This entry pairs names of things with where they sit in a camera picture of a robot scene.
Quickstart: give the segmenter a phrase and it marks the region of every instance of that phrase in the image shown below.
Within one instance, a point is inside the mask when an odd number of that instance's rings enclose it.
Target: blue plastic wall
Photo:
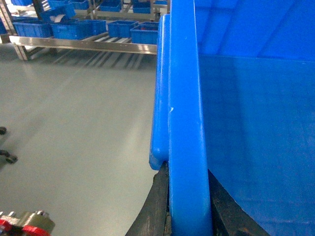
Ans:
[[[315,235],[315,62],[200,57],[208,167],[271,236]]]
[[[170,25],[168,133],[172,231],[174,236],[208,236],[212,226],[194,2],[173,0]]]
[[[202,54],[315,59],[315,1],[196,0],[195,6]]]
[[[169,157],[168,138],[168,69],[170,43],[170,17],[164,15],[159,21],[157,44],[157,74],[152,135],[149,163],[152,169],[159,170]]]

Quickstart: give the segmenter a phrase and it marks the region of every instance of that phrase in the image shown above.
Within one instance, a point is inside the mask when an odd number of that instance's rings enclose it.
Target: blue container stack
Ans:
[[[151,4],[150,2],[138,2],[133,4],[133,12],[134,13],[144,13],[150,14],[151,12]]]
[[[80,40],[91,36],[91,21],[63,22],[51,24],[55,38]]]
[[[74,9],[86,10],[89,8],[88,0],[69,0],[69,3],[73,4]]]
[[[157,44],[158,23],[144,22],[130,30],[133,43]]]
[[[16,32],[22,37],[47,38],[53,36],[49,23],[39,20],[13,22]]]
[[[102,20],[86,20],[92,24],[92,34],[99,35],[106,32],[106,21]]]
[[[69,0],[48,0],[48,4],[51,8],[53,8],[69,4]]]
[[[119,12],[122,9],[120,0],[104,0],[99,6],[101,11]]]
[[[15,6],[28,6],[33,3],[32,0],[11,0],[11,2]]]
[[[137,21],[114,21],[108,24],[108,32],[111,37],[130,38],[130,30],[137,26]]]

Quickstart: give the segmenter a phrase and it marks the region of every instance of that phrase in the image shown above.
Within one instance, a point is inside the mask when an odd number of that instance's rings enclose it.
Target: stainless steel shelf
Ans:
[[[128,19],[143,19],[154,20],[154,14],[132,13],[132,12],[111,12],[111,11],[97,11],[98,17],[112,17],[112,18],[128,18]]]
[[[34,46],[40,48],[62,48],[152,55],[157,54],[156,45],[134,44],[130,43],[130,39],[128,38],[110,38],[108,33],[103,33],[84,40],[10,36],[10,41],[16,46]]]
[[[10,43],[10,38],[8,34],[0,34],[0,44]]]

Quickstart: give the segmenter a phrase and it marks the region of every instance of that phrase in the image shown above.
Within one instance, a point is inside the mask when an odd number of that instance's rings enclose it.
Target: blue bin rim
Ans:
[[[51,26],[75,26],[75,25],[89,25],[91,22],[88,21],[68,21],[68,22],[57,22],[57,23],[50,23]]]
[[[17,22],[12,22],[14,25],[25,25],[25,24],[29,24],[29,25],[49,25],[49,23],[45,22],[45,21],[41,21],[41,20],[25,20],[25,21],[17,21]]]
[[[86,3],[88,0],[69,0],[71,3]]]
[[[95,23],[95,22],[106,22],[106,20],[83,20],[83,21],[86,21],[86,22],[89,22],[89,23]]]
[[[140,24],[134,28],[132,28],[130,31],[133,31],[133,32],[158,32],[158,29],[156,30],[153,30],[153,29],[140,29],[140,27],[142,26],[145,26],[145,24]]]
[[[111,23],[108,23],[108,25],[132,25],[139,23],[138,21],[113,21]]]

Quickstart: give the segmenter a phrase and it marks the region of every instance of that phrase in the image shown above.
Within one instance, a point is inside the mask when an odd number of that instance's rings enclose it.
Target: warehouse shelf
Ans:
[[[157,54],[156,45],[131,43],[130,38],[111,38],[107,32],[83,40],[10,36],[10,41],[16,46]]]

